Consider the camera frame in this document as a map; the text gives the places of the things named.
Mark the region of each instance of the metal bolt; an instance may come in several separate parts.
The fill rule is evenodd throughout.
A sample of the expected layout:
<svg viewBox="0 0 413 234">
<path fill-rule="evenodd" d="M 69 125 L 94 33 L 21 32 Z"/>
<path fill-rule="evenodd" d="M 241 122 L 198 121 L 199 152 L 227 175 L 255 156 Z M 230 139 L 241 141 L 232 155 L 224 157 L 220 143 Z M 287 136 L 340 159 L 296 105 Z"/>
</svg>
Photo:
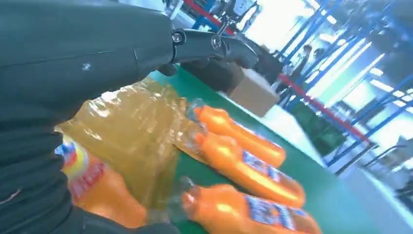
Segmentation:
<svg viewBox="0 0 413 234">
<path fill-rule="evenodd" d="M 182 35 L 180 33 L 172 34 L 172 41 L 175 43 L 180 43 L 182 41 Z"/>
<path fill-rule="evenodd" d="M 221 38 L 219 37 L 213 37 L 212 38 L 212 47 L 215 50 L 218 50 L 221 47 Z"/>
</svg>

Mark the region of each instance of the cardboard box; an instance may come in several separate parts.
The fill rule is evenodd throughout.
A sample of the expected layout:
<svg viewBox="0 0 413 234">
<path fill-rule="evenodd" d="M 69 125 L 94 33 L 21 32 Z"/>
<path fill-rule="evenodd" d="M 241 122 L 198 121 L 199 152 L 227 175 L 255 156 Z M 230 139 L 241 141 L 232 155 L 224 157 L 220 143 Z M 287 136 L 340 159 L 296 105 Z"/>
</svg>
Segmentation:
<svg viewBox="0 0 413 234">
<path fill-rule="evenodd" d="M 271 107 L 278 103 L 280 96 L 271 89 L 271 85 L 260 74 L 251 69 L 231 66 L 236 78 L 228 97 L 258 117 L 263 117 Z"/>
</svg>

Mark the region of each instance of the orange bottle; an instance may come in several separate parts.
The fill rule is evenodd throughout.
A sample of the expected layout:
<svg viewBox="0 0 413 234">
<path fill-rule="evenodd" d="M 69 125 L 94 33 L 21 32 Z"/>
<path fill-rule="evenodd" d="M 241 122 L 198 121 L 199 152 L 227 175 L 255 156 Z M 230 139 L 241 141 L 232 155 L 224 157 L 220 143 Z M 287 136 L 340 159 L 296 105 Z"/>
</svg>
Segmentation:
<svg viewBox="0 0 413 234">
<path fill-rule="evenodd" d="M 273 167 L 280 167 L 285 160 L 283 148 L 237 124 L 223 109 L 203 105 L 197 99 L 188 108 L 187 116 L 201 122 L 213 133 L 234 138 L 244 149 Z"/>
<path fill-rule="evenodd" d="M 63 172 L 75 205 L 127 228 L 145 225 L 146 209 L 129 193 L 121 175 L 67 138 L 55 154 L 65 158 Z"/>
<path fill-rule="evenodd" d="M 181 196 L 189 219 L 210 234 L 320 234 L 306 212 L 242 194 L 227 184 L 192 187 Z"/>
<path fill-rule="evenodd" d="M 252 194 L 291 207 L 304 205 L 305 192 L 298 182 L 243 150 L 234 139 L 208 132 L 195 133 L 194 141 L 211 167 Z"/>
</svg>

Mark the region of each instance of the red railing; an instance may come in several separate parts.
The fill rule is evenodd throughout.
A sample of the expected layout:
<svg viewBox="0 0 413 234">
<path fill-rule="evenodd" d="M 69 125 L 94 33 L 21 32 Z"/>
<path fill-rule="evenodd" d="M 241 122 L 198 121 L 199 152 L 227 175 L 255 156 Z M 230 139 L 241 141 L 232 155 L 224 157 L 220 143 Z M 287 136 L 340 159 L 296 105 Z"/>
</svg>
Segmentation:
<svg viewBox="0 0 413 234">
<path fill-rule="evenodd" d="M 349 124 L 348 122 L 345 122 L 341 119 L 339 119 L 338 117 L 336 117 L 329 109 L 325 108 L 323 104 L 319 103 L 318 101 L 316 101 L 315 99 L 311 98 L 310 96 L 308 96 L 306 94 L 306 92 L 300 88 L 299 86 L 297 86 L 295 83 L 293 83 L 292 81 L 290 81 L 290 79 L 288 78 L 287 75 L 285 74 L 280 74 L 278 76 L 278 78 L 283 81 L 286 85 L 291 86 L 292 89 L 294 89 L 294 91 L 297 93 L 297 95 L 301 96 L 304 98 L 304 100 L 308 101 L 311 105 L 313 105 L 316 109 L 320 110 L 322 113 L 326 114 L 327 116 L 329 116 L 332 120 L 338 122 L 341 126 L 343 126 L 347 131 L 353 133 L 354 135 L 356 135 L 357 137 L 359 137 L 360 139 L 370 143 L 370 140 L 363 134 L 361 133 L 358 129 L 356 129 L 355 127 L 353 127 L 351 124 Z"/>
<path fill-rule="evenodd" d="M 211 14 L 209 14 L 207 11 L 205 11 L 202 7 L 198 6 L 196 3 L 193 2 L 193 0 L 184 0 L 185 4 L 194 9 L 197 13 L 199 13 L 201 16 L 206 17 L 209 21 L 211 21 L 213 24 L 217 25 L 218 28 L 221 27 L 221 22 L 214 18 Z M 230 28 L 226 29 L 226 33 L 228 35 L 234 35 L 234 31 L 231 30 Z"/>
</svg>

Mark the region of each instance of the green conveyor belt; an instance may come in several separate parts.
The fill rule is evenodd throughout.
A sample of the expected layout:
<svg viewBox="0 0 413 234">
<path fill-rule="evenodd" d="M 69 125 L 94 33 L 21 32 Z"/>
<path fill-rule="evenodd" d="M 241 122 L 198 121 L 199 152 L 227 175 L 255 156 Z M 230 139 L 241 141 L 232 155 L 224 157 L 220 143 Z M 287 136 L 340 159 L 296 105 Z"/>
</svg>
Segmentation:
<svg viewBox="0 0 413 234">
<path fill-rule="evenodd" d="M 354 195 L 333 174 L 314 162 L 309 156 L 273 133 L 259 121 L 243 112 L 183 69 L 173 77 L 154 72 L 151 77 L 171 84 L 180 96 L 189 101 L 202 98 L 207 104 L 227 110 L 240 124 L 258 132 L 282 146 L 287 159 L 281 170 L 296 179 L 305 189 L 307 202 L 304 209 L 320 225 L 324 234 L 377 234 L 369 216 Z M 208 186 L 217 183 L 231 183 L 208 166 L 181 153 L 175 180 L 181 176 L 190 177 L 196 184 Z M 181 221 L 175 223 L 182 234 L 206 234 L 196 223 Z"/>
</svg>

